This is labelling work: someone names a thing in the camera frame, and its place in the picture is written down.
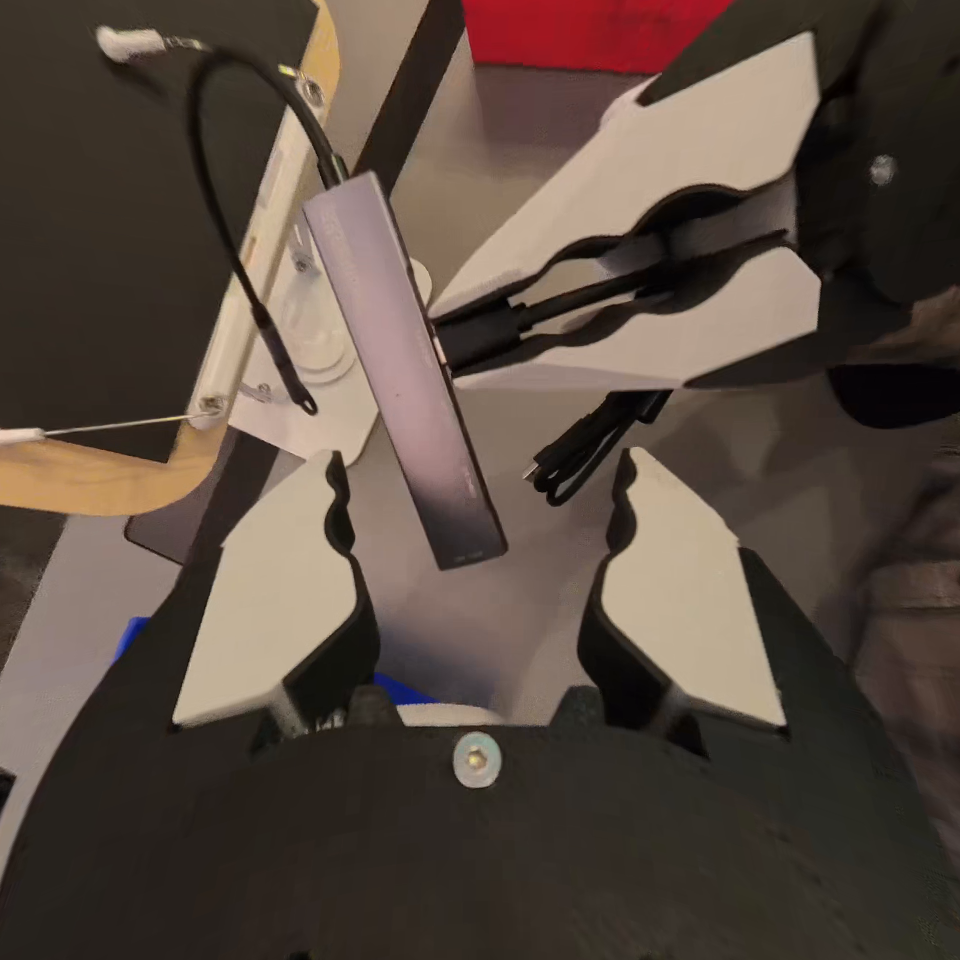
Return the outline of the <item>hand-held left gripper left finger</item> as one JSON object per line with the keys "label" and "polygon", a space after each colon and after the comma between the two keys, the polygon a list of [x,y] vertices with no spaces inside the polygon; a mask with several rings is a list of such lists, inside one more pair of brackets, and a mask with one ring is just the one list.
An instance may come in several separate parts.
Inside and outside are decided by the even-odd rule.
{"label": "hand-held left gripper left finger", "polygon": [[372,680],[379,630],[350,499],[342,454],[321,451],[226,537],[174,725],[265,711],[281,732],[314,732]]}

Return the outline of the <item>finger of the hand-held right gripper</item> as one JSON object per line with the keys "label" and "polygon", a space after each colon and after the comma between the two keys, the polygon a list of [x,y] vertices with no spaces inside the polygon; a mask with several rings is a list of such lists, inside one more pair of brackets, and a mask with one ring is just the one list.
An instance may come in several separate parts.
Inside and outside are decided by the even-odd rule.
{"label": "finger of the hand-held right gripper", "polygon": [[661,101],[621,100],[468,258],[429,316],[509,296],[576,245],[618,241],[687,191],[741,196],[774,183],[792,167],[819,102],[809,30]]}
{"label": "finger of the hand-held right gripper", "polygon": [[606,307],[570,334],[534,337],[520,357],[481,363],[453,381],[461,390],[655,391],[815,332],[821,280],[788,247],[740,263],[724,286],[665,312],[636,301]]}

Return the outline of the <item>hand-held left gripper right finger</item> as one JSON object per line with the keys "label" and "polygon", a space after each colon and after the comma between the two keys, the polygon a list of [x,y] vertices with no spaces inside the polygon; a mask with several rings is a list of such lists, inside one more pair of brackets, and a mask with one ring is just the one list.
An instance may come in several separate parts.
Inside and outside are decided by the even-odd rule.
{"label": "hand-held left gripper right finger", "polygon": [[670,732],[704,713],[784,729],[738,537],[643,448],[621,453],[611,498],[578,636],[606,723]]}

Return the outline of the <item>black cable black plug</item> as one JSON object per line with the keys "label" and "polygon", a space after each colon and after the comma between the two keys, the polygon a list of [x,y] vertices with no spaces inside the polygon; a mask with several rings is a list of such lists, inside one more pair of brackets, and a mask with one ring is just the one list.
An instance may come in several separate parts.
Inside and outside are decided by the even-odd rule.
{"label": "black cable black plug", "polygon": [[694,378],[679,373],[686,341],[678,318],[716,305],[744,264],[780,249],[791,250],[783,228],[691,258],[663,255],[532,304],[502,297],[438,318],[438,342],[455,380],[510,373],[513,390],[606,388],[602,403],[535,454],[525,474],[560,507],[632,425],[653,424]]}

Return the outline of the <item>grey usb hub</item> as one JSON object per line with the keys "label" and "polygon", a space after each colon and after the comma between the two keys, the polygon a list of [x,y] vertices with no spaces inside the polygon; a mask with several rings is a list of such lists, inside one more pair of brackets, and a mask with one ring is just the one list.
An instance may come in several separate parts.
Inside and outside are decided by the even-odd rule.
{"label": "grey usb hub", "polygon": [[500,558],[508,551],[477,462],[446,360],[437,348],[397,220],[375,173],[347,175],[320,122],[277,66],[224,46],[205,48],[186,91],[186,132],[198,187],[239,282],[251,318],[294,405],[318,404],[295,371],[282,335],[257,293],[214,185],[203,135],[203,105],[218,72],[240,67],[294,114],[314,155],[322,191],[304,219],[340,308],[440,570]]}

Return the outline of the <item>red plastic bin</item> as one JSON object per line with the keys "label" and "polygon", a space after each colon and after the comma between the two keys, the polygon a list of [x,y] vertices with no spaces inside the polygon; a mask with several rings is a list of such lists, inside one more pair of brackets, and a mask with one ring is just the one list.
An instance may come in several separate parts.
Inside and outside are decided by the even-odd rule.
{"label": "red plastic bin", "polygon": [[730,1],[462,1],[475,64],[654,75]]}

